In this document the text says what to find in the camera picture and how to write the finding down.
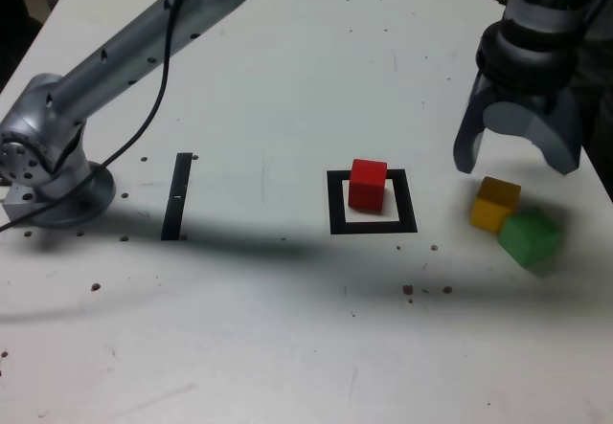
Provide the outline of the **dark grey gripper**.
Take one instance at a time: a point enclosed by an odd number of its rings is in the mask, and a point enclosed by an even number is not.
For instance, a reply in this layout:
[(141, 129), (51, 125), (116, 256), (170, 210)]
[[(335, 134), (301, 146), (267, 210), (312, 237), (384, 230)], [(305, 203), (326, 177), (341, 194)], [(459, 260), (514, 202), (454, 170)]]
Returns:
[(474, 170), (486, 128), (530, 141), (560, 174), (568, 175), (579, 167), (582, 125), (578, 103), (569, 88), (528, 94), (491, 86), (479, 72), (453, 146), (454, 163), (460, 172)]

